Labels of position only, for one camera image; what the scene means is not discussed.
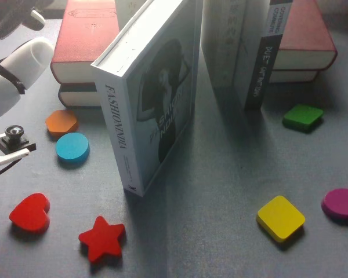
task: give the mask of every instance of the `purple block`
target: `purple block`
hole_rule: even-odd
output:
[[[336,220],[348,220],[348,189],[338,188],[326,194],[321,203],[324,213]]]

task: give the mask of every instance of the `blue round block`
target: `blue round block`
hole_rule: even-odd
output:
[[[66,163],[81,164],[89,156],[89,141],[81,133],[68,133],[56,144],[58,158]]]

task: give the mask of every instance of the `gray table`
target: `gray table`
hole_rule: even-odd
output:
[[[308,85],[270,86],[261,112],[245,114],[213,93],[200,57],[197,104],[176,150],[147,195],[124,193],[102,113],[76,111],[90,157],[78,169],[58,164],[45,119],[62,109],[49,69],[0,118],[0,133],[20,124],[38,150],[0,176],[0,277],[348,277],[348,227],[321,211],[325,193],[348,187],[348,17],[326,18],[339,56]],[[60,21],[39,33],[19,28],[0,42],[0,58],[39,34],[56,41]],[[296,103],[325,110],[311,134],[285,129]],[[50,200],[41,237],[11,229],[9,213],[34,192]],[[258,227],[257,211],[285,195],[306,216],[304,235],[282,250]],[[124,223],[123,259],[99,267],[79,233],[98,215]]]

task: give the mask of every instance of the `red heart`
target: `red heart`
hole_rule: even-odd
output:
[[[48,199],[41,193],[35,193],[25,198],[11,212],[9,219],[18,227],[31,233],[43,233],[49,227],[50,209]]]

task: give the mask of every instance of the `red book cover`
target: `red book cover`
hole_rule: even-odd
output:
[[[114,1],[68,0],[51,63],[57,81],[93,82],[90,64],[118,33]]]
[[[274,70],[324,70],[337,54],[316,1],[294,0]]]

